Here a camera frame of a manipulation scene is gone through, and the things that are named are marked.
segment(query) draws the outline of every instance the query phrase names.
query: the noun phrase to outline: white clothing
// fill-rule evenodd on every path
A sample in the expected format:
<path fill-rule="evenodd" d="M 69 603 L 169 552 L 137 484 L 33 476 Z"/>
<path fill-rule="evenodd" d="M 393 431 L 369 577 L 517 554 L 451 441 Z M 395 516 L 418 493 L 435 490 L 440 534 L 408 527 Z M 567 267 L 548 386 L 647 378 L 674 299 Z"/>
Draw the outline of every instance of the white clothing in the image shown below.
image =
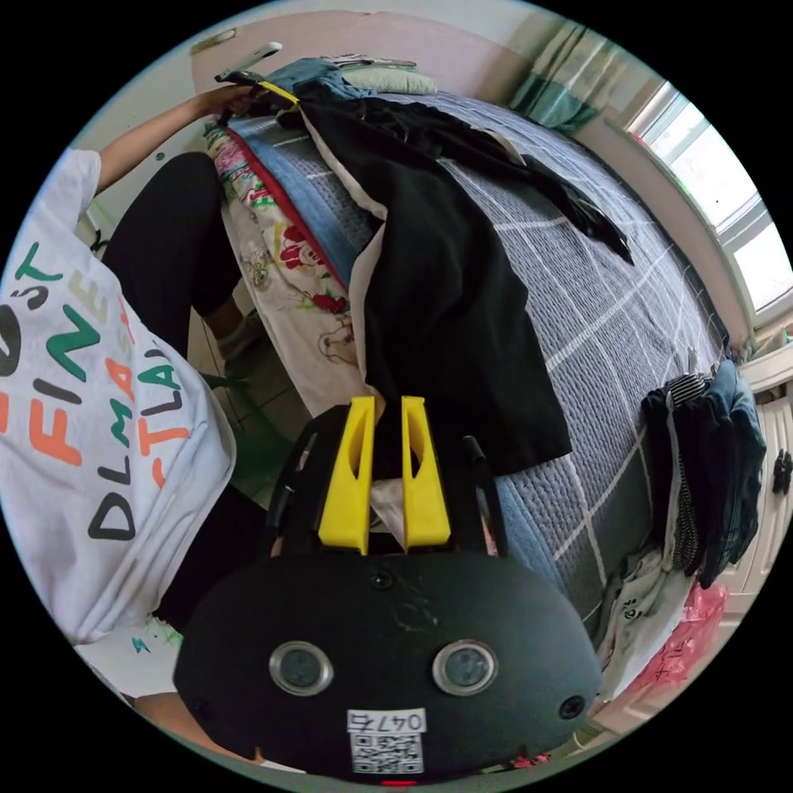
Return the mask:
<path fill-rule="evenodd" d="M 208 386 L 74 233 L 100 168 L 64 154 L 0 285 L 2 508 L 72 644 L 145 622 L 235 461 Z"/>
<path fill-rule="evenodd" d="M 654 549 L 625 578 L 612 606 L 605 637 L 598 648 L 603 668 L 601 699 L 613 700 L 636 679 L 672 636 L 683 618 L 693 577 L 672 570 L 675 528 L 681 489 L 680 456 L 672 418 L 674 403 L 667 394 L 667 428 L 672 449 L 672 485 L 663 550 Z"/>

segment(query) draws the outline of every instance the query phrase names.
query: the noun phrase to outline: white wall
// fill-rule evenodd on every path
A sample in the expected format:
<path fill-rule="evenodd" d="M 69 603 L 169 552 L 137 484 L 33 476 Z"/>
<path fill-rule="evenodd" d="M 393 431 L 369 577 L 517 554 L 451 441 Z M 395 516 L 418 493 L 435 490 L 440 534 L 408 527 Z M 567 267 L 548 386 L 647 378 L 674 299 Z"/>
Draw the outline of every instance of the white wall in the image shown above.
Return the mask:
<path fill-rule="evenodd" d="M 642 61 L 631 56 L 620 81 L 609 97 L 609 104 L 618 113 L 624 112 L 649 80 L 660 81 L 661 78 Z"/>
<path fill-rule="evenodd" d="M 541 7 L 513 0 L 282 0 L 230 17 L 198 36 L 197 40 L 234 25 L 312 11 L 388 11 L 423 17 L 475 33 L 519 55 L 529 55 L 535 41 L 561 21 L 561 17 Z"/>
<path fill-rule="evenodd" d="M 561 24 L 560 18 L 537 7 L 512 0 L 283 0 L 251 9 L 219 22 L 167 53 L 125 86 L 78 136 L 75 145 L 101 149 L 119 135 L 183 102 L 195 93 L 190 45 L 215 33 L 252 21 L 312 11 L 390 11 L 441 21 L 476 33 L 521 55 L 535 55 Z M 134 197 L 156 170 L 185 150 L 202 149 L 201 122 L 191 125 L 153 153 L 141 166 L 107 190 L 89 209 L 91 220 L 108 237 Z M 93 239 L 83 223 L 81 236 Z"/>

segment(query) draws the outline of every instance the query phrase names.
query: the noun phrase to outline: window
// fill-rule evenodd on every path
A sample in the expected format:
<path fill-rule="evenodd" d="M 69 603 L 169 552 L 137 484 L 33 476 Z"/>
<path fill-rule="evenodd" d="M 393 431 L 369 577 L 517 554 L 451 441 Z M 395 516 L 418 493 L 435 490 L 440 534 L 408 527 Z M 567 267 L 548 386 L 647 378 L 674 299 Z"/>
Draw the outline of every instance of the window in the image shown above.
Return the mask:
<path fill-rule="evenodd" d="M 629 132 L 674 172 L 737 264 L 755 326 L 793 309 L 793 270 L 746 169 L 702 113 L 666 83 Z"/>

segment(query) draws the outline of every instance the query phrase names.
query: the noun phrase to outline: pink plastic bag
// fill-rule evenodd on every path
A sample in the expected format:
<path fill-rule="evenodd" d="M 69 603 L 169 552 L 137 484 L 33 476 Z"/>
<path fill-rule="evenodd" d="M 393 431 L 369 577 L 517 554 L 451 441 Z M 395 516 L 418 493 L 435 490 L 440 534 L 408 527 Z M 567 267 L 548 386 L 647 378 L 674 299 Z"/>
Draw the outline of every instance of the pink plastic bag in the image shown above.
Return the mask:
<path fill-rule="evenodd" d="M 686 682 L 691 669 L 708 652 L 728 595 L 729 590 L 721 584 L 702 589 L 696 583 L 686 599 L 680 624 L 628 691 L 640 691 L 648 686 L 680 686 Z"/>

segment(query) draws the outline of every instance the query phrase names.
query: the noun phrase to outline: curtain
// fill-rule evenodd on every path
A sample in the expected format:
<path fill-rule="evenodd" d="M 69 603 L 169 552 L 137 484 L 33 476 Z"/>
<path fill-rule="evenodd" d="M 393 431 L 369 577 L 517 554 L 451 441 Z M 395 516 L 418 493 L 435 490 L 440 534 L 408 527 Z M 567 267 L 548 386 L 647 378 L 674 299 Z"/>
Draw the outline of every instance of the curtain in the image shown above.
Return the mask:
<path fill-rule="evenodd" d="M 574 135 L 605 107 L 627 65 L 628 55 L 613 41 L 567 21 L 534 62 L 510 108 Z"/>

